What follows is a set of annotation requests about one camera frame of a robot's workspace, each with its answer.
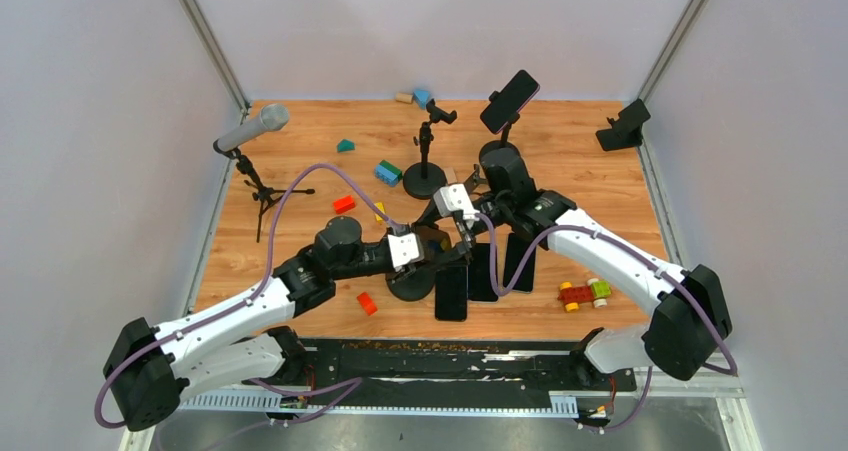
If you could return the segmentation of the black desk phone stand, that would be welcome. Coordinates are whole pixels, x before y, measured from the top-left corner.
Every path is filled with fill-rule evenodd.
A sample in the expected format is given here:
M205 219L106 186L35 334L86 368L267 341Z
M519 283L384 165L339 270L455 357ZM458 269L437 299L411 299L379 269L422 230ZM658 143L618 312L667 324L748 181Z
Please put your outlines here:
M616 118L608 118L608 128L598 130L596 139L606 152L637 148L644 143L643 125L650 118L644 101L636 99L625 106Z

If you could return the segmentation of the black stand of phone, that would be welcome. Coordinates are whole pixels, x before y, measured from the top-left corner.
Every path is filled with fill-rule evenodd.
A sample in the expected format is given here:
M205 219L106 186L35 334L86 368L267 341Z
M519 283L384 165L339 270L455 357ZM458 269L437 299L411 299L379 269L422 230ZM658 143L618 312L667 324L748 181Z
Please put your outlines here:
M425 110L429 118L421 123L418 135L413 138L414 144L419 148L420 160L403 173L402 180L404 191L419 200L429 199L447 183L442 168L429 160L430 146L434 141L432 126L440 122L452 124L458 117L456 111L443 110L434 99L426 103Z

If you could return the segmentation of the black ball-joint phone stand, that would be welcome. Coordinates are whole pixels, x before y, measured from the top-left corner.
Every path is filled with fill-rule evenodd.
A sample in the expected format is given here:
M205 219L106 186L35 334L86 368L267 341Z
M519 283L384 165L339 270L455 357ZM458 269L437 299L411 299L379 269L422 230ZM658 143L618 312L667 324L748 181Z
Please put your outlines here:
M426 298L435 286L436 272L423 266L407 266L387 273L385 281L390 293L405 302Z

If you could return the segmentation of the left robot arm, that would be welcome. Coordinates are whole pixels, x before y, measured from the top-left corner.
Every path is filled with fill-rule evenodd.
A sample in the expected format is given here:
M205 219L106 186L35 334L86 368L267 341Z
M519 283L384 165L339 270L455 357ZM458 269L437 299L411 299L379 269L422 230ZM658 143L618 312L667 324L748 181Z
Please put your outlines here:
M298 382L307 360L286 322L333 298L340 280L386 274L418 282L468 260L477 221L453 217L461 239L448 250L441 247L446 233L434 224L403 225L366 242L357 220L335 217L311 244L241 293L171 321L127 323L104 365L97 422L141 431L206 391L273 376Z

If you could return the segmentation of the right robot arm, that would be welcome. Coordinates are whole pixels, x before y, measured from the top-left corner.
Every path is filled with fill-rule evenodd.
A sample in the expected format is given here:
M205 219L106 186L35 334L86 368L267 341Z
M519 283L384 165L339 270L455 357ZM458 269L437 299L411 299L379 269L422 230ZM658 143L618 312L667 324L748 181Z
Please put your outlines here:
M717 273L699 264L691 269L667 262L629 244L562 194L535 185L521 156L492 151L481 162L489 186L472 198L462 184L439 188L418 218L432 227L456 218L466 240L507 225L531 247L569 258L628 296L650 320L619 330L597 328L579 344L571 374L584 388L596 388L625 368L655 366L680 381L719 351L726 375L738 372L726 344L732 321Z

